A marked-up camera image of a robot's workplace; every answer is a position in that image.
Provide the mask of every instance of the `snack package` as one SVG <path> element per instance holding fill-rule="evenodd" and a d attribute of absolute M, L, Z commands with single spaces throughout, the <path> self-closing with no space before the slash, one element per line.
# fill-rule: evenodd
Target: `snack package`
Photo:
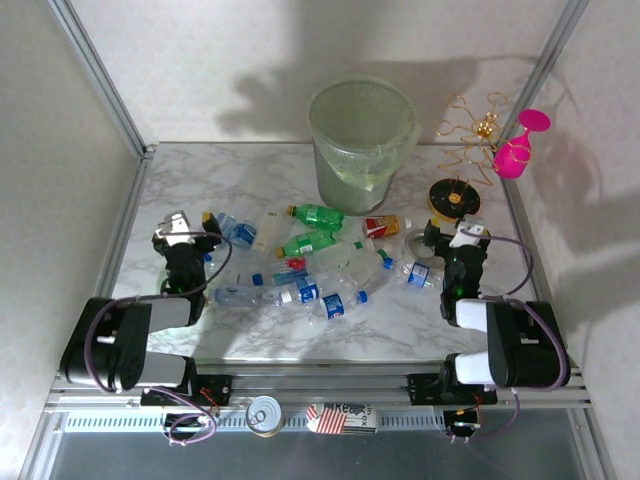
<path fill-rule="evenodd" d="M 314 403 L 307 409 L 307 428 L 331 435 L 371 435 L 378 431 L 378 411 L 357 403 Z"/>

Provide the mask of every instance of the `can lid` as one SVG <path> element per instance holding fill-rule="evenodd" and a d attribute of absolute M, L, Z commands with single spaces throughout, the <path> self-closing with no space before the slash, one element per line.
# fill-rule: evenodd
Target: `can lid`
<path fill-rule="evenodd" d="M 273 397 L 258 397 L 246 412 L 247 426 L 255 433 L 271 433 L 282 422 L 282 409 Z"/>

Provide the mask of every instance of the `green soda bottle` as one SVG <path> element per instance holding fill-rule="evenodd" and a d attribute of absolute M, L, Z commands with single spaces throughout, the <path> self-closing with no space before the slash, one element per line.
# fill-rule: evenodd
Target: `green soda bottle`
<path fill-rule="evenodd" d="M 289 205 L 287 215 L 296 217 L 308 227 L 322 228 L 337 232 L 342 228 L 344 214 L 333 208 L 320 207 L 318 205 Z"/>
<path fill-rule="evenodd" d="M 328 230 L 316 230 L 314 232 L 296 235 L 289 240 L 284 247 L 276 248 L 276 255 L 278 258 L 282 258 L 285 255 L 287 257 L 298 257 L 306 253 L 330 247 L 335 243 L 336 241 L 333 238 L 333 232 L 329 232 Z"/>

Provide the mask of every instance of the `red bottle label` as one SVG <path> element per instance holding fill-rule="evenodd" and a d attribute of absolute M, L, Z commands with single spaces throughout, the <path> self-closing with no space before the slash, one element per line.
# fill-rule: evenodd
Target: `red bottle label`
<path fill-rule="evenodd" d="M 380 222 L 384 217 L 364 217 L 364 236 L 377 239 L 383 238 L 387 231 L 388 225 Z"/>

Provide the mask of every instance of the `green bottle label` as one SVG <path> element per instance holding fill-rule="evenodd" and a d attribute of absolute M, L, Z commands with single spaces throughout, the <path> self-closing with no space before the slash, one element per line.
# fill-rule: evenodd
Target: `green bottle label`
<path fill-rule="evenodd" d="M 300 253 L 309 253 L 313 251 L 313 245 L 311 245 L 311 239 L 308 234 L 303 234 L 298 237 L 298 250 Z"/>
<path fill-rule="evenodd" d="M 317 221 L 318 221 L 318 207 L 309 207 L 309 210 L 307 210 L 306 221 L 308 223 L 317 223 Z"/>

